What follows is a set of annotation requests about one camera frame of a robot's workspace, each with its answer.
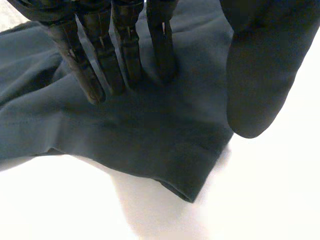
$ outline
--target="garment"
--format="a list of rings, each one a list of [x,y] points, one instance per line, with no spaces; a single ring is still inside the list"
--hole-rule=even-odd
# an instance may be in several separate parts
[[[159,84],[144,9],[136,25],[142,82],[121,96],[107,95],[98,106],[87,101],[36,23],[1,33],[0,164],[57,150],[154,179],[193,202],[233,135],[226,117],[225,70],[233,31],[218,1],[201,1],[181,1],[173,16],[178,60],[173,82]],[[88,51],[81,29],[79,35]],[[115,41],[112,26],[110,35]]]
[[[158,86],[143,11],[137,30],[144,81],[98,107],[82,96],[37,25],[2,33],[0,161],[54,149],[155,179],[193,202],[233,134],[229,126],[251,138],[274,120],[320,25],[316,0],[294,1],[284,15],[277,11],[281,1],[265,1],[262,22],[254,21],[260,13],[226,3],[178,4],[172,19],[178,75],[166,87]],[[227,102],[246,108],[227,116]]]

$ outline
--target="white surface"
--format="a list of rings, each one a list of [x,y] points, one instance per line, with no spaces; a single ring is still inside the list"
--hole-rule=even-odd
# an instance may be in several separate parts
[[[319,240],[319,53],[320,31],[273,125],[234,136],[194,204],[88,159],[37,157],[0,171],[0,240]]]

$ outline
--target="black robotic finger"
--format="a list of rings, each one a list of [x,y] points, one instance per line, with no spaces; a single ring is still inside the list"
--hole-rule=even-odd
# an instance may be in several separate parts
[[[78,17],[86,36],[93,45],[98,66],[104,75],[110,93],[121,95],[126,90],[126,86],[115,47],[109,35],[111,4],[101,12],[79,13]]]
[[[42,26],[68,63],[88,101],[93,105],[103,103],[106,94],[79,40],[76,19],[50,25],[42,23]]]
[[[318,0],[220,0],[234,30],[226,64],[227,119],[255,138],[283,107],[320,26]]]
[[[119,3],[119,1],[112,2],[112,21],[126,71],[127,83],[129,87],[134,88],[142,78],[136,23],[144,8],[144,2]]]
[[[176,72],[174,47],[170,20],[179,0],[147,0],[146,14],[158,73],[165,83]]]

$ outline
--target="dark teal fabric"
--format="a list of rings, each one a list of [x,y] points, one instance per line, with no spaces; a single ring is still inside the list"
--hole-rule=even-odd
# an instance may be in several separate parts
[[[233,31],[218,1],[201,1],[181,1],[172,19],[173,83],[162,86],[157,77],[144,10],[137,24],[143,82],[99,106],[88,103],[37,23],[1,33],[0,164],[43,154],[84,156],[159,181],[193,202],[233,135],[226,116]],[[89,50],[82,31],[80,37]]]

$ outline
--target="metal pin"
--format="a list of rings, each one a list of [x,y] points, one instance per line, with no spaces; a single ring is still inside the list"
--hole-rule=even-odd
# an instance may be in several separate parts
[[[163,35],[165,36],[166,35],[166,25],[164,22],[162,23],[162,31],[163,31]]]
[[[103,47],[104,49],[106,49],[104,40],[102,39],[102,36],[100,36],[99,39],[100,39],[100,42],[101,42],[102,47]]]
[[[130,30],[129,26],[127,27],[127,31],[128,31],[128,34],[129,34],[129,39],[131,39],[131,30]]]

